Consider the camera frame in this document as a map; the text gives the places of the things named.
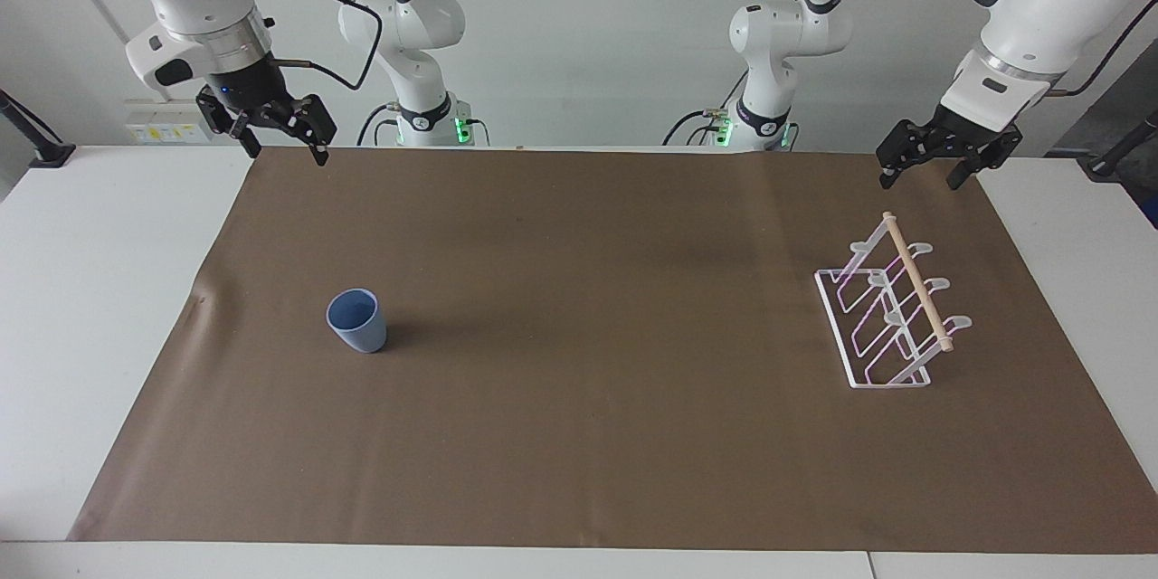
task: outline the wooden handle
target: wooden handle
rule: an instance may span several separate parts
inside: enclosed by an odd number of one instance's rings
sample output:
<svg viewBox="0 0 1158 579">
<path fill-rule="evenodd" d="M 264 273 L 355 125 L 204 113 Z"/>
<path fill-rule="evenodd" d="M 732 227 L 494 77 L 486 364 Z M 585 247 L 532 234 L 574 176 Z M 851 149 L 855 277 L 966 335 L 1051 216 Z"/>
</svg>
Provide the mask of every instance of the wooden handle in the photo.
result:
<svg viewBox="0 0 1158 579">
<path fill-rule="evenodd" d="M 884 217 L 888 235 L 893 236 L 893 244 L 896 245 L 896 252 L 901 256 L 901 263 L 904 265 L 906 272 L 909 273 L 909 279 L 913 281 L 917 299 L 921 300 L 921 306 L 925 308 L 925 316 L 929 316 L 929 324 L 933 328 L 937 343 L 940 345 L 941 351 L 947 353 L 953 349 L 953 338 L 945 332 L 945 324 L 941 323 L 940 313 L 937 310 L 937 306 L 933 306 L 933 300 L 929 295 L 925 281 L 921 278 L 921 272 L 917 270 L 917 264 L 913 262 L 913 255 L 909 254 L 909 244 L 904 241 L 904 236 L 901 235 L 901 227 L 896 225 L 896 217 L 889 212 L 886 212 Z"/>
</svg>

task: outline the black cable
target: black cable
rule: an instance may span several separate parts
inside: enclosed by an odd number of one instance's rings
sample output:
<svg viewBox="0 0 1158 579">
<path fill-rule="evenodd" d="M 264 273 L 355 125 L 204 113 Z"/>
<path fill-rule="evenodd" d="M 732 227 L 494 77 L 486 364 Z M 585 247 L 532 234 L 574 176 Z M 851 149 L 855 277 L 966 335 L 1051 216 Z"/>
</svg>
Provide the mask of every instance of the black cable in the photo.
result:
<svg viewBox="0 0 1158 579">
<path fill-rule="evenodd" d="M 15 108 L 20 110 L 21 113 L 24 113 L 24 116 L 29 118 L 29 120 L 36 122 L 37 126 L 41 126 L 42 130 L 45 130 L 46 133 L 50 134 L 50 137 L 52 137 L 57 142 L 64 145 L 65 141 L 61 139 L 61 137 L 58 137 L 57 131 L 53 131 L 52 126 L 47 126 L 45 122 L 42 120 L 41 116 L 34 113 L 32 109 L 29 109 L 24 104 L 21 104 L 21 102 L 16 100 L 16 97 L 10 96 L 10 94 L 8 93 L 5 94 L 6 96 L 8 96 L 8 101 L 12 102 L 12 105 L 15 105 Z"/>
<path fill-rule="evenodd" d="M 1100 75 L 1102 69 L 1106 67 L 1106 64 L 1109 64 L 1109 60 L 1114 56 L 1114 52 L 1117 51 L 1117 47 L 1121 47 L 1122 44 L 1126 43 L 1126 36 L 1129 36 L 1130 31 L 1134 31 L 1134 28 L 1138 27 L 1138 23 L 1142 22 L 1142 19 L 1146 17 L 1146 13 L 1149 13 L 1150 9 L 1153 9 L 1155 5 L 1158 5 L 1158 0 L 1150 0 L 1150 2 L 1146 2 L 1146 6 L 1143 6 L 1142 10 L 1135 15 L 1134 20 L 1130 20 L 1129 25 L 1126 25 L 1122 34 L 1117 36 L 1116 42 L 1114 42 L 1114 44 L 1109 46 L 1106 54 L 1101 57 L 1101 63 L 1098 64 L 1097 68 L 1093 68 L 1093 72 L 1090 73 L 1090 79 L 1086 80 L 1085 83 L 1080 85 L 1080 87 L 1076 89 L 1051 89 L 1051 91 L 1046 93 L 1046 97 L 1073 97 L 1076 94 L 1084 93 L 1085 89 L 1087 89 L 1090 85 L 1098 79 L 1098 75 Z"/>
<path fill-rule="evenodd" d="M 695 131 L 691 131 L 691 134 L 688 137 L 687 141 L 683 142 L 683 146 L 690 147 L 691 139 L 696 138 L 696 134 L 703 134 L 702 137 L 699 137 L 699 145 L 704 145 L 704 138 L 708 137 L 708 131 L 719 131 L 719 126 L 712 126 L 712 125 L 698 126 Z"/>
<path fill-rule="evenodd" d="M 695 120 L 695 118 L 706 118 L 706 116 L 704 116 L 703 110 L 692 110 L 691 113 L 687 113 L 687 116 L 679 118 L 679 122 L 675 122 L 675 125 L 672 126 L 672 130 L 667 131 L 666 137 L 664 137 L 664 145 L 661 147 L 667 146 L 667 142 L 670 141 L 672 137 L 675 134 L 675 131 L 680 130 L 680 126 L 683 126 L 688 120 Z"/>
<path fill-rule="evenodd" d="M 378 146 L 378 131 L 382 129 L 382 125 L 394 125 L 397 126 L 397 120 L 381 120 L 379 124 L 374 125 L 374 147 Z"/>
<path fill-rule="evenodd" d="M 368 14 L 371 15 L 371 17 L 374 19 L 374 22 L 378 23 L 378 30 L 374 34 L 374 44 L 372 44 L 372 46 L 369 47 L 369 54 L 366 56 L 366 64 L 362 65 L 361 75 L 358 76 L 358 81 L 356 81 L 356 83 L 350 83 L 350 81 L 343 79 L 343 76 L 339 76 L 338 73 L 330 71 L 330 68 L 327 68 L 325 65 L 314 64 L 313 60 L 310 60 L 309 67 L 315 68 L 315 71 L 320 73 L 325 73 L 325 75 L 330 75 L 334 80 L 338 81 L 338 83 L 343 85 L 347 89 L 360 89 L 361 85 L 366 80 L 366 76 L 369 75 L 371 65 L 374 64 L 374 52 L 378 51 L 378 44 L 382 42 L 382 17 L 376 13 L 376 10 L 371 9 L 371 7 L 368 6 L 359 5 L 359 2 L 352 0 L 335 0 L 335 1 L 342 2 L 342 5 L 344 6 L 354 7 L 354 9 L 357 10 L 362 10 L 362 13 Z"/>
<path fill-rule="evenodd" d="M 357 139 L 357 141 L 354 141 L 354 146 L 356 147 L 360 147 L 361 146 L 361 141 L 366 137 L 366 131 L 369 130 L 369 125 L 374 120 L 374 118 L 378 116 L 378 113 L 383 112 L 383 110 L 390 109 L 390 105 L 393 105 L 393 104 L 394 104 L 394 102 L 390 102 L 390 104 L 376 105 L 369 112 L 369 116 L 367 116 L 366 120 L 362 123 L 362 129 L 358 132 L 358 139 Z"/>
<path fill-rule="evenodd" d="M 747 68 L 745 68 L 745 72 L 742 73 L 742 75 L 740 75 L 740 79 L 735 81 L 735 86 L 732 87 L 732 89 L 730 89 L 730 91 L 727 93 L 727 97 L 724 97 L 724 101 L 720 102 L 720 109 L 724 109 L 725 105 L 727 105 L 727 102 L 732 100 L 733 94 L 735 94 L 736 89 L 740 88 L 740 85 L 743 83 L 743 81 L 747 79 L 748 79 L 748 71 Z M 708 126 L 714 126 L 714 125 L 716 125 L 716 118 L 712 118 L 712 122 L 709 122 Z M 699 142 L 696 142 L 696 145 L 703 147 L 704 139 L 706 137 L 708 137 L 706 133 L 701 134 Z"/>
<path fill-rule="evenodd" d="M 483 134 L 486 134 L 486 146 L 488 147 L 491 146 L 491 130 L 486 129 L 486 122 L 478 120 L 478 118 L 471 118 L 470 120 L 467 120 L 467 124 L 468 125 L 482 125 L 483 126 Z"/>
</svg>

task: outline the blue cup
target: blue cup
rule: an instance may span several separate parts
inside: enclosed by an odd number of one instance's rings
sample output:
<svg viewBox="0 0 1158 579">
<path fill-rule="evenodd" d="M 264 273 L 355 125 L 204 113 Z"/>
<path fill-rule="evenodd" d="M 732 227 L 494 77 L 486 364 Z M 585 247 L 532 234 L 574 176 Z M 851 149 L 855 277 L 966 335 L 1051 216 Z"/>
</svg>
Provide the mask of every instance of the blue cup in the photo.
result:
<svg viewBox="0 0 1158 579">
<path fill-rule="evenodd" d="M 336 295 L 325 309 L 325 323 L 359 353 L 373 353 L 386 345 L 386 320 L 372 291 L 356 287 Z"/>
</svg>

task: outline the robotic arm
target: robotic arm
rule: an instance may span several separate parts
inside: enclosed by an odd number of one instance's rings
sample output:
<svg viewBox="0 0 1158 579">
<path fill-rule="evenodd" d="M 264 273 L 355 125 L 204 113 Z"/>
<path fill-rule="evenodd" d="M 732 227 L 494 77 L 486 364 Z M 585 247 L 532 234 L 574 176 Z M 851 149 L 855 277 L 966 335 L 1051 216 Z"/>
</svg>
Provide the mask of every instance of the robotic arm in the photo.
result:
<svg viewBox="0 0 1158 579">
<path fill-rule="evenodd" d="M 852 36 L 841 0 L 761 2 L 736 10 L 732 47 L 748 63 L 748 82 L 727 105 L 718 141 L 739 149 L 777 149 L 797 88 L 790 56 L 840 52 Z"/>
<path fill-rule="evenodd" d="M 1130 0 L 974 0 L 989 9 L 981 39 L 957 68 L 933 118 L 899 122 L 877 147 L 882 188 L 906 168 L 961 159 L 948 184 L 997 168 L 1021 141 L 1013 120 L 1036 104 Z"/>
<path fill-rule="evenodd" d="M 323 166 L 337 127 L 321 97 L 295 100 L 271 51 L 269 27 L 254 0 L 151 0 L 157 22 L 125 51 L 153 89 L 204 79 L 197 104 L 212 130 L 239 139 L 251 157 L 261 145 L 250 126 L 284 131 Z"/>
<path fill-rule="evenodd" d="M 384 28 L 375 59 L 386 68 L 398 101 L 389 107 L 401 113 L 398 142 L 406 146 L 463 146 L 470 105 L 448 93 L 437 60 L 423 50 L 457 44 L 467 28 L 455 0 L 358 0 L 381 15 Z M 342 34 L 359 47 L 373 44 L 368 15 L 343 6 Z"/>
</svg>

